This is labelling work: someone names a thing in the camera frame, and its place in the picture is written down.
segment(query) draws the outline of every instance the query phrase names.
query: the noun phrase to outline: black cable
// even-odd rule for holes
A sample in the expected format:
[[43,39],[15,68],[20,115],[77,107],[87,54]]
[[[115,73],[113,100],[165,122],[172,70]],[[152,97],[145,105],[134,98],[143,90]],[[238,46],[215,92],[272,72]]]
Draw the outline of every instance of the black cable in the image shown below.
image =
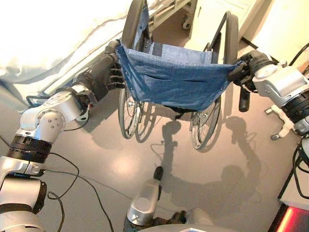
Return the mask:
[[58,230],[57,230],[57,232],[60,232],[61,229],[62,229],[63,222],[64,222],[64,208],[63,208],[63,203],[62,203],[60,197],[58,197],[58,195],[55,194],[54,192],[49,191],[48,194],[47,194],[47,197],[48,197],[49,199],[52,199],[52,200],[53,200],[53,199],[57,199],[57,200],[59,201],[59,203],[60,203],[61,213],[62,213],[62,219],[61,219],[59,228],[58,228]]
[[56,156],[58,156],[58,157],[64,159],[65,161],[67,161],[67,162],[69,162],[70,164],[72,164],[72,165],[76,168],[76,170],[77,170],[77,174],[76,174],[75,179],[73,180],[73,182],[72,182],[72,184],[69,186],[69,188],[59,197],[59,198],[61,198],[61,197],[63,197],[63,196],[72,188],[72,186],[74,185],[75,181],[77,180],[78,175],[79,175],[79,168],[78,168],[74,163],[72,163],[72,162],[69,161],[68,159],[64,158],[63,156],[61,156],[61,155],[59,155],[59,154],[57,154],[57,153],[55,153],[55,152],[51,152],[50,154],[56,155]]
[[296,187],[297,187],[297,190],[298,190],[299,195],[300,195],[302,198],[309,199],[309,196],[305,196],[305,195],[302,193],[302,191],[301,191],[301,189],[300,189],[300,185],[299,185],[297,173],[296,173],[296,154],[297,154],[299,148],[300,148],[300,146],[297,146],[297,148],[295,149],[295,152],[294,152],[294,154],[293,154],[293,160],[292,160],[292,164],[293,164],[293,174],[294,174],[295,183],[296,183]]
[[[76,176],[76,174],[74,174],[74,173],[69,173],[69,172],[55,171],[55,170],[51,170],[51,169],[45,169],[45,170],[46,170],[46,171],[49,171],[49,172],[52,172],[52,173],[60,173],[60,174],[68,174],[68,175]],[[105,185],[105,184],[103,184],[103,183],[101,183],[101,182],[98,182],[97,180],[92,179],[92,178],[90,178],[90,177],[79,175],[78,178],[81,178],[81,179],[83,179],[83,180],[86,179],[86,178],[87,178],[87,179],[90,179],[90,180],[92,180],[92,181],[94,181],[94,182],[96,182],[96,183],[98,183],[98,184],[100,184],[100,185],[103,185],[103,186],[105,186],[105,187],[107,187],[107,188],[109,188],[109,189],[111,189],[111,190],[113,190],[113,191],[119,193],[120,195],[124,196],[125,198],[127,198],[127,199],[129,199],[129,200],[132,199],[131,197],[125,195],[124,193],[118,191],[117,189],[114,189],[114,188],[111,187],[111,186],[108,186],[108,185]]]
[[0,135],[0,139],[7,145],[7,146],[10,146],[9,145],[9,143],[5,140],[5,139],[3,139],[3,137]]
[[69,130],[64,130],[64,131],[75,131],[75,130],[78,130],[78,129],[80,129],[80,128],[83,128],[87,123],[88,123],[88,121],[89,121],[89,111],[88,111],[88,117],[87,117],[87,121],[83,124],[83,125],[81,125],[80,127],[78,127],[78,128],[74,128],[74,129],[69,129]]
[[[47,171],[50,171],[50,172],[54,172],[54,173],[65,173],[65,174],[75,175],[75,174],[73,174],[73,173],[68,173],[68,172],[54,171],[54,170],[49,170],[49,169],[46,169],[46,170],[47,170]],[[100,206],[101,206],[101,209],[102,209],[103,213],[105,214],[106,219],[108,220],[108,223],[109,223],[109,225],[110,225],[111,232],[114,232],[114,229],[113,229],[113,226],[112,226],[112,221],[111,221],[110,217],[108,216],[107,212],[106,212],[105,209],[104,209],[104,206],[103,206],[103,204],[102,204],[102,202],[101,202],[101,199],[100,199],[100,196],[99,196],[99,194],[98,194],[98,192],[97,192],[96,187],[94,187],[93,184],[91,184],[87,179],[83,178],[82,176],[80,176],[80,175],[79,175],[79,176],[75,175],[75,176],[76,176],[76,178],[81,178],[82,180],[84,180],[87,184],[89,184],[89,185],[92,187],[92,189],[94,190],[94,192],[95,192],[95,194],[96,194],[96,196],[97,196],[97,199],[98,199],[98,202],[99,202],[99,204],[100,204]]]
[[307,43],[305,46],[303,46],[303,48],[296,54],[296,56],[293,58],[293,60],[291,61],[291,63],[289,64],[289,66],[292,66],[295,61],[298,59],[298,57],[306,50],[306,48],[309,47],[309,43]]
[[309,174],[309,171],[306,170],[306,169],[303,169],[302,167],[300,167],[300,163],[303,162],[303,160],[301,160],[296,166],[299,168],[299,170],[305,172],[305,173],[308,173]]
[[26,96],[26,100],[29,103],[30,108],[35,107],[30,99],[46,99],[47,100],[49,98],[50,98],[50,96],[31,96],[31,95]]
[[309,65],[308,65],[307,68],[302,72],[302,74],[303,74],[303,75],[306,75],[308,71],[309,71]]

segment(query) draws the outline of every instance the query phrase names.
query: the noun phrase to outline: red light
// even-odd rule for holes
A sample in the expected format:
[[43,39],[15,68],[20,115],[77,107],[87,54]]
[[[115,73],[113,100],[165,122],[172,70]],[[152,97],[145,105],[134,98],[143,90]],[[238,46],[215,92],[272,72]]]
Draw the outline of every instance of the red light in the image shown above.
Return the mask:
[[289,207],[283,217],[283,220],[280,223],[279,228],[277,229],[277,232],[288,232],[290,230],[290,223],[291,223],[291,219],[293,216],[294,212],[293,212],[293,208]]

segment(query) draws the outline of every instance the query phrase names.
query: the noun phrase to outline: gray floor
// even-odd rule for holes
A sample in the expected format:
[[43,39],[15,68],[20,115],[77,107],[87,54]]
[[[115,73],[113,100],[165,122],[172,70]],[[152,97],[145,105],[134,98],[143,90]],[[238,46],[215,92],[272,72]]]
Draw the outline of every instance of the gray floor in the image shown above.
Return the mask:
[[[155,33],[158,40],[175,42],[172,34],[186,39],[185,32],[176,26],[166,36],[166,27],[157,32],[165,34],[165,38]],[[183,45],[183,40],[176,45]],[[118,94],[118,90],[110,92],[92,110],[83,129],[62,133],[52,149],[74,162],[81,175],[91,179],[115,231],[123,228],[130,198],[143,181],[152,177],[158,165],[163,165],[165,175],[157,216],[168,218],[176,210],[199,207],[208,212],[216,225],[240,232],[268,230],[279,209],[277,195],[291,169],[292,154],[299,141],[292,132],[278,141],[270,139],[281,127],[275,115],[264,113],[272,104],[270,100],[252,95],[249,112],[240,113],[239,88],[230,85],[225,95],[227,100],[223,97],[225,104],[212,143],[201,153],[191,145],[189,122],[172,122],[175,114],[162,106],[149,106],[140,135],[124,139],[117,117]],[[1,105],[0,131],[7,141],[14,137],[19,119],[18,113]],[[0,152],[5,154],[6,149],[0,141]],[[75,171],[53,155],[48,158],[47,166]],[[49,190],[59,194],[72,178],[50,172],[43,176]],[[95,194],[84,181],[77,181],[63,203],[64,232],[109,231]],[[45,200],[39,216],[47,231],[56,231],[61,220],[58,202]]]

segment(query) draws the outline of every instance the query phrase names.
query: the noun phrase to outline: wheelchair wheel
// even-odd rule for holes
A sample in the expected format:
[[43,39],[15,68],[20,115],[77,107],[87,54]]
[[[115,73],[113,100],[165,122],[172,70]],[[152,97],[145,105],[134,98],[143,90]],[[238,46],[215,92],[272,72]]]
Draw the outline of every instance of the wheelchair wheel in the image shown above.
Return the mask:
[[192,144],[196,150],[202,150],[211,138],[221,107],[221,96],[202,112],[192,113],[190,131]]
[[140,103],[133,99],[127,87],[121,89],[118,103],[118,119],[123,137],[130,139],[134,135],[140,115]]

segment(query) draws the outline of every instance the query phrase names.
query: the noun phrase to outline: robotic hand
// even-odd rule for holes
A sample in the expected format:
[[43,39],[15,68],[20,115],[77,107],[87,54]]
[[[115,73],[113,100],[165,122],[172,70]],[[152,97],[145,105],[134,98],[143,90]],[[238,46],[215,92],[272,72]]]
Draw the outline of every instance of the robotic hand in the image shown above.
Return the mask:
[[102,59],[80,73],[72,87],[60,88],[43,105],[26,110],[21,127],[0,158],[0,231],[43,232],[36,214],[42,209],[47,186],[35,178],[44,174],[44,162],[52,144],[67,123],[87,117],[89,106],[101,100],[109,89],[122,87],[112,41]]
[[250,92],[269,97],[294,123],[295,131],[303,136],[299,154],[309,166],[309,80],[296,68],[278,64],[256,50],[238,59],[239,66],[228,80],[241,87],[239,110],[246,112]]

